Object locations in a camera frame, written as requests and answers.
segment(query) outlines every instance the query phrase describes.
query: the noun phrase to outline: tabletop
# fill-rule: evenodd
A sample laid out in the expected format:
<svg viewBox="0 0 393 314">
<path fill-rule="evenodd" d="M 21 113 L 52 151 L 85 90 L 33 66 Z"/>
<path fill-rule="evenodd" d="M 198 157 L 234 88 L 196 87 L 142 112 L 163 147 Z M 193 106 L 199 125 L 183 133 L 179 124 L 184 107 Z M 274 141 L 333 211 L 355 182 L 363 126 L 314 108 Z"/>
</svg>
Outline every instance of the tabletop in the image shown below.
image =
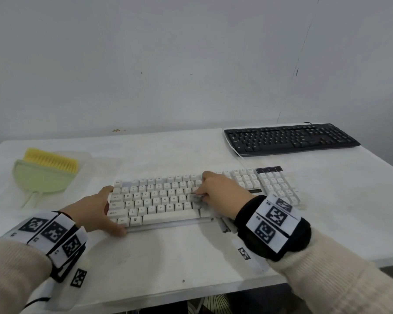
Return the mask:
<svg viewBox="0 0 393 314">
<path fill-rule="evenodd" d="M 0 196 L 14 161 L 28 147 L 94 157 L 93 178 L 78 198 L 116 179 L 281 166 L 296 181 L 306 207 L 302 215 L 313 227 L 379 267 L 393 265 L 393 167 L 363 147 L 243 160 L 228 147 L 222 129 L 6 141 L 0 144 Z M 0 208 L 0 235 L 32 213 L 19 210 Z M 237 236 L 223 234 L 217 223 L 134 232 L 121 239 L 99 231 L 90 237 L 90 277 L 73 313 L 109 314 L 284 282 L 272 269 L 254 274 L 233 247 Z M 38 304 L 26 312 L 42 308 Z"/>
</svg>

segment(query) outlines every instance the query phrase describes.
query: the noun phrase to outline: right hand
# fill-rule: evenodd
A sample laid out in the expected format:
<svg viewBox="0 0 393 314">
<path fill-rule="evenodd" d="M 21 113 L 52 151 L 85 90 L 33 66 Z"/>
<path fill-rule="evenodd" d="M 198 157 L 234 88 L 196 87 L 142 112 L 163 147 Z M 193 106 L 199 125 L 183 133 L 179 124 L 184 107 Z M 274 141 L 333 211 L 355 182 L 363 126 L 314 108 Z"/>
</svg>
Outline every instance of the right hand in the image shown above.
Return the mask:
<svg viewBox="0 0 393 314">
<path fill-rule="evenodd" d="M 231 219 L 236 219 L 237 213 L 254 197 L 234 180 L 210 171 L 202 174 L 202 184 L 194 194 L 205 194 L 204 202 Z"/>
</svg>

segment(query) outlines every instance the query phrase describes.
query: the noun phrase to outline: black wristband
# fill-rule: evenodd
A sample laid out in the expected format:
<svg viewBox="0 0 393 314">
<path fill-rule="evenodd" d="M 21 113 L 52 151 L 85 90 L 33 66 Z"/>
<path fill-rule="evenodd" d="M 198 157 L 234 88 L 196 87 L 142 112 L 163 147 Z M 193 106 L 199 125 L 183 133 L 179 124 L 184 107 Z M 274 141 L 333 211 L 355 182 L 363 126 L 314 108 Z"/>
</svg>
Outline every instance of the black wristband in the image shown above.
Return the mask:
<svg viewBox="0 0 393 314">
<path fill-rule="evenodd" d="M 249 228 L 246 227 L 246 223 L 255 213 L 256 209 L 262 204 L 265 198 L 266 196 L 259 195 L 247 202 L 246 205 L 243 206 L 239 211 L 234 221 L 234 224 L 239 229 L 238 236 L 244 241 L 247 248 L 257 255 L 272 261 L 279 261 L 288 251 L 297 252 L 305 249 L 310 242 L 311 227 L 309 222 L 307 222 L 304 218 L 301 218 L 291 236 L 288 236 L 280 229 L 276 229 L 285 237 L 288 237 L 287 242 L 283 245 L 278 253 L 269 248 L 260 238 L 258 238 Z"/>
</svg>

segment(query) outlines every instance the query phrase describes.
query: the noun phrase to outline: space bar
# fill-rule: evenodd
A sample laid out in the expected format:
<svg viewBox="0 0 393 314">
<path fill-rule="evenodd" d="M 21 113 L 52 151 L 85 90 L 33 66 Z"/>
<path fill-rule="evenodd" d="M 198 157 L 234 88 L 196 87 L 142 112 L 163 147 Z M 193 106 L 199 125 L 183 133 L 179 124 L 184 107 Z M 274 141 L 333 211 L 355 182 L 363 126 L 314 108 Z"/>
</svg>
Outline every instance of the space bar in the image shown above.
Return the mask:
<svg viewBox="0 0 393 314">
<path fill-rule="evenodd" d="M 169 211 L 167 213 L 155 213 L 143 216 L 143 225 L 158 224 L 165 222 L 176 222 L 178 220 L 199 218 L 197 209 L 189 209 L 186 211 Z"/>
</svg>

